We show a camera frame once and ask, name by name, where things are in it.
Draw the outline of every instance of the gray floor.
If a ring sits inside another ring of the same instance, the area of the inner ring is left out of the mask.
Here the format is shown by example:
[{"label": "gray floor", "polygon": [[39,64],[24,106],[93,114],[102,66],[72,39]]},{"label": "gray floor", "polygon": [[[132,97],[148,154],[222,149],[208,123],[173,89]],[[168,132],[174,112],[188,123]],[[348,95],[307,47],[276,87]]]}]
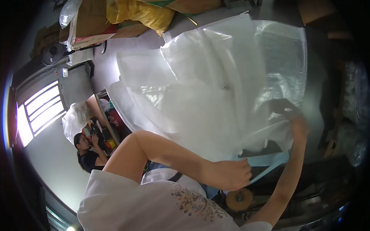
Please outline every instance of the gray floor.
[{"label": "gray floor", "polygon": [[[299,27],[304,27],[295,4],[287,1],[263,0],[260,10],[252,10],[247,3],[238,3],[239,6],[230,10],[222,7],[213,11],[194,16],[192,19],[198,23],[196,26],[182,14],[176,14],[168,32],[173,37],[196,27],[218,21],[230,16],[238,15],[250,10],[253,19],[274,20]],[[325,140],[326,133],[333,126],[332,107],[339,100],[339,76],[333,71],[333,63],[338,57],[347,56],[342,46],[328,40],[325,32],[305,27],[308,47],[308,73],[302,112],[307,117],[311,133],[307,140],[305,163],[323,160],[319,150]],[[109,39],[105,54],[96,54],[93,60],[95,74],[92,78],[94,92],[109,87],[118,81],[118,72],[115,67],[114,54],[117,50],[131,49],[157,49],[164,45],[155,31],[148,30],[137,38]],[[274,152],[277,148],[269,143],[266,152]]]}]

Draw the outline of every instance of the woman in black shirt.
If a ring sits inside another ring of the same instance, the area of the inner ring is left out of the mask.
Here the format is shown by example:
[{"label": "woman in black shirt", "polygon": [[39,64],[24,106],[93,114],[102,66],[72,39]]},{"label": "woman in black shirt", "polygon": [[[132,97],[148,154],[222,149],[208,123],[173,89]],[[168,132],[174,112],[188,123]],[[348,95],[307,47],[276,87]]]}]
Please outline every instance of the woman in black shirt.
[{"label": "woman in black shirt", "polygon": [[101,148],[98,146],[98,136],[94,134],[91,137],[91,142],[94,148],[96,149],[96,152],[91,151],[91,145],[89,140],[86,138],[86,136],[82,133],[78,133],[73,138],[74,146],[77,148],[77,158],[78,163],[80,164],[81,168],[88,173],[91,173],[93,169],[97,170],[103,170],[105,164],[108,161],[107,156],[101,150]]}]

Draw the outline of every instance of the black t-shirt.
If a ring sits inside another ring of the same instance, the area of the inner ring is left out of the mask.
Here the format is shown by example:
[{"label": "black t-shirt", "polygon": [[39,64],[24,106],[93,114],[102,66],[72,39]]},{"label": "black t-shirt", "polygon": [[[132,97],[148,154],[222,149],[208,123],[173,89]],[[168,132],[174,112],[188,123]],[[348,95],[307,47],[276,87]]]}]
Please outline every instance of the black t-shirt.
[{"label": "black t-shirt", "polygon": [[99,154],[91,150],[81,156],[82,166],[88,173],[91,173],[93,169],[103,170],[104,166],[95,166],[97,157],[99,157]]}]

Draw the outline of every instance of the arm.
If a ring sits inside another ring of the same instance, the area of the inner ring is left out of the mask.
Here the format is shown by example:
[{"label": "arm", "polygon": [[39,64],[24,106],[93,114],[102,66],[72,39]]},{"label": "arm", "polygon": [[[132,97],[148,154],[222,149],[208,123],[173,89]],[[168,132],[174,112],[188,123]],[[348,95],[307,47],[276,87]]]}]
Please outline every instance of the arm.
[{"label": "arm", "polygon": [[136,131],[117,147],[103,171],[141,181],[142,170],[151,160],[186,176],[224,190],[237,190],[251,177],[247,160],[210,162],[192,151],[154,133]]},{"label": "arm", "polygon": [[270,199],[246,222],[246,224],[256,221],[265,221],[274,227],[283,214],[297,187],[303,166],[308,128],[302,115],[299,115],[292,120],[290,126],[294,138],[290,159],[287,162]]},{"label": "arm", "polygon": [[104,166],[106,165],[106,163],[108,162],[108,158],[107,156],[105,155],[105,153],[103,152],[103,150],[101,150],[101,148],[99,147],[98,145],[98,141],[99,141],[99,138],[96,134],[94,134],[92,137],[91,137],[91,142],[95,148],[95,150],[97,151],[99,157],[96,158],[96,161],[95,161],[95,166]]}]

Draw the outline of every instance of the hand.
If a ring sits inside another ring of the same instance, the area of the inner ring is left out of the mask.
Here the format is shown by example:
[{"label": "hand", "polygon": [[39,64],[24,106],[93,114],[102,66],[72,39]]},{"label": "hand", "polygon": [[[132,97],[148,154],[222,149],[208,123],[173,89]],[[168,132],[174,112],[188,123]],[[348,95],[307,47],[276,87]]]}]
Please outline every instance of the hand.
[{"label": "hand", "polygon": [[310,132],[307,120],[302,114],[297,115],[290,121],[290,129],[292,130],[293,139],[306,140]]},{"label": "hand", "polygon": [[91,136],[91,142],[92,142],[92,145],[94,147],[98,147],[98,141],[99,141],[99,137],[98,135],[95,133]]},{"label": "hand", "polygon": [[205,184],[226,191],[236,191],[249,185],[252,174],[248,160],[211,162]]}]

